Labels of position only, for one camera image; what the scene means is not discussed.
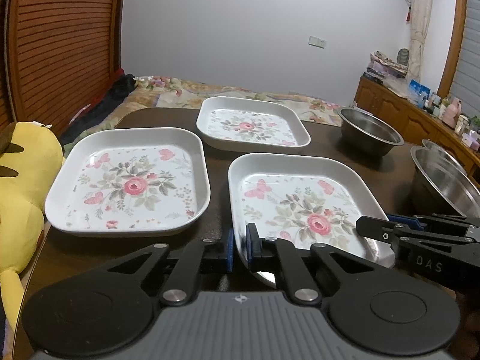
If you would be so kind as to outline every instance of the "floral bedspread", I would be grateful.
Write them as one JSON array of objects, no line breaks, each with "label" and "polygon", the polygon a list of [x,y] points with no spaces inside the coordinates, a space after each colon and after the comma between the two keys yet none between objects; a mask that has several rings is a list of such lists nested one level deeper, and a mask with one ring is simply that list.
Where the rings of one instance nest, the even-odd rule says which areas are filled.
[{"label": "floral bedspread", "polygon": [[81,133],[73,143],[65,145],[65,156],[78,141],[94,132],[114,128],[130,112],[154,107],[199,109],[202,102],[212,96],[241,97],[278,103],[294,110],[301,120],[341,126],[341,119],[334,112],[339,105],[321,99],[300,95],[256,93],[239,87],[207,85],[166,76],[144,76],[136,79],[135,90],[102,123]]}]

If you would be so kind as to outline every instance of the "stainless steel bowl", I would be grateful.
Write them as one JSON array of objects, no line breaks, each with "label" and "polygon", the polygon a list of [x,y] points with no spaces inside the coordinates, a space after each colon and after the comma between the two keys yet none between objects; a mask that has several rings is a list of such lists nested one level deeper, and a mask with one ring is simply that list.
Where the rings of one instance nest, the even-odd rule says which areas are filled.
[{"label": "stainless steel bowl", "polygon": [[447,150],[443,149],[440,145],[437,145],[435,142],[432,142],[430,139],[422,139],[421,141],[422,145],[426,147],[427,149],[433,150],[437,152],[437,154],[446,159],[447,161],[450,161],[453,165],[455,165],[460,172],[462,172],[465,176],[467,175],[465,169],[463,168],[462,165],[460,165],[460,162],[458,162],[455,157],[453,157]]},{"label": "stainless steel bowl", "polygon": [[410,199],[418,214],[480,216],[480,192],[453,163],[421,146],[410,153],[416,168]]},{"label": "stainless steel bowl", "polygon": [[402,136],[378,117],[355,108],[338,108],[342,137],[366,154],[383,157],[392,147],[402,146]]}]

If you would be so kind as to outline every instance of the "stuffed animal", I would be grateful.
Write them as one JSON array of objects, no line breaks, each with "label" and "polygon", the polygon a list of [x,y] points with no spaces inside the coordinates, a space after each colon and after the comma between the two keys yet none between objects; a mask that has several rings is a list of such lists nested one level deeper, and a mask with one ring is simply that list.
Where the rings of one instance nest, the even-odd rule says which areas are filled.
[{"label": "stuffed animal", "polygon": [[0,291],[13,330],[23,298],[18,274],[37,248],[45,198],[62,161],[60,143],[40,123],[11,123],[0,133]]}]

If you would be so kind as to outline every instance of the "tray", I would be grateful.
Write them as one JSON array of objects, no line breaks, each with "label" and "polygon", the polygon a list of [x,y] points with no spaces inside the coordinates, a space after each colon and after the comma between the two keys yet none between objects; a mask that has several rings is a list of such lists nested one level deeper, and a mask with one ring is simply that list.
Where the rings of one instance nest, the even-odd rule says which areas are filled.
[{"label": "tray", "polygon": [[310,135],[284,105],[236,97],[206,99],[197,118],[203,140],[220,150],[297,154]]},{"label": "tray", "polygon": [[75,145],[47,195],[45,213],[78,236],[169,235],[210,202],[200,138],[181,128],[94,133]]},{"label": "tray", "polygon": [[[245,264],[249,222],[260,237],[288,239],[299,249],[322,242],[386,267],[394,264],[389,244],[356,234],[354,224],[362,215],[388,219],[360,176],[338,161],[246,154],[230,165],[229,189],[237,250]],[[259,275],[275,283],[273,274]]]}]

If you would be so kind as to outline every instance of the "silver bolt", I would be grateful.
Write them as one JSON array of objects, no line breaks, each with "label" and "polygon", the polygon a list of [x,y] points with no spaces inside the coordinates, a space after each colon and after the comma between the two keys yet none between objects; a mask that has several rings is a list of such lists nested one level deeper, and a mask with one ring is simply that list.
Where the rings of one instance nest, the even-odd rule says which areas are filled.
[{"label": "silver bolt", "polygon": [[162,296],[169,302],[181,302],[187,297],[187,294],[180,289],[169,289],[165,291]]},{"label": "silver bolt", "polygon": [[318,292],[310,288],[302,288],[295,291],[295,297],[305,302],[311,302],[318,298]]}]

